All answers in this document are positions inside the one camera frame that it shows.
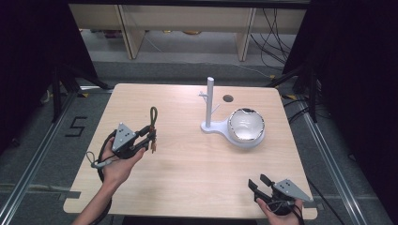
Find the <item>black wall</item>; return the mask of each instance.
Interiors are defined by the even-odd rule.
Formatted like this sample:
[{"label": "black wall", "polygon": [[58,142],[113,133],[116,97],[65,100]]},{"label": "black wall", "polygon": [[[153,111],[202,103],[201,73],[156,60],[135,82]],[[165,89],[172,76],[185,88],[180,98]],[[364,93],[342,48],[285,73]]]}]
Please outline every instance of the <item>black wall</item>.
[{"label": "black wall", "polygon": [[1,154],[39,105],[54,66],[73,66],[93,78],[97,74],[66,2],[2,1],[0,24]]},{"label": "black wall", "polygon": [[391,220],[398,224],[398,5],[357,1],[322,77],[322,93]]}]

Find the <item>transparent bowl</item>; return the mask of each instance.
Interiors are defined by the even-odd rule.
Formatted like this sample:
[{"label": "transparent bowl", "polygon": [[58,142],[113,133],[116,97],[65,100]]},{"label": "transparent bowl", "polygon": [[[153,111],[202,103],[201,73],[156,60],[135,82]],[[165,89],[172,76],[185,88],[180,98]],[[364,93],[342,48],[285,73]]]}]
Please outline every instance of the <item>transparent bowl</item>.
[{"label": "transparent bowl", "polygon": [[255,142],[264,132],[263,117],[252,109],[234,111],[227,124],[230,137],[238,143]]}]

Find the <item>white pole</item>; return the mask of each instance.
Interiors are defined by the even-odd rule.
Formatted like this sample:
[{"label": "white pole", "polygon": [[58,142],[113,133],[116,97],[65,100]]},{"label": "white pole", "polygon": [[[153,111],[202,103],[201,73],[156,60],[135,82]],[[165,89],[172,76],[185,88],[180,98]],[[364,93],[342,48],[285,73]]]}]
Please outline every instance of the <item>white pole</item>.
[{"label": "white pole", "polygon": [[214,79],[212,77],[207,78],[207,99],[206,99],[206,128],[210,128],[211,122],[211,111],[213,105],[213,86]]}]

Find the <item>wrist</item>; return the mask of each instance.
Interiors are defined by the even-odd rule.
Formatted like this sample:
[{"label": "wrist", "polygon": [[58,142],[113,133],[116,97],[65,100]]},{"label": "wrist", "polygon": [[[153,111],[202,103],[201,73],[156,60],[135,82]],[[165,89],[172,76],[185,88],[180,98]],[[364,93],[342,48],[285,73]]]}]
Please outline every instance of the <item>wrist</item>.
[{"label": "wrist", "polygon": [[108,182],[105,180],[99,191],[113,195],[119,187],[120,185],[117,182]]}]

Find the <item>wooden table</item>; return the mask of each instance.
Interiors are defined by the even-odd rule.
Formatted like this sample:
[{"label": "wooden table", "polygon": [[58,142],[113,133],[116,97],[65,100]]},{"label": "wooden table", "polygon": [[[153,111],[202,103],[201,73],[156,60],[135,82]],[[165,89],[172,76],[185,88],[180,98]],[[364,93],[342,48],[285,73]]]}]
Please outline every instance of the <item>wooden table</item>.
[{"label": "wooden table", "polygon": [[[88,147],[98,155],[106,137],[120,122],[132,130],[149,124],[149,110],[158,108],[157,152],[147,151],[131,176],[113,197],[111,214],[186,218],[264,218],[248,188],[263,173],[272,181],[288,178],[312,198],[299,153],[288,125],[279,93],[273,88],[214,86],[213,104],[220,107],[213,121],[227,118],[238,108],[252,108],[263,115],[264,140],[253,149],[241,149],[220,134],[205,134],[206,104],[200,85],[119,84],[99,121]],[[231,95],[232,102],[223,101]],[[80,213],[100,188],[97,171],[86,158],[64,210]],[[305,219],[316,218],[315,208],[304,208]]]}]

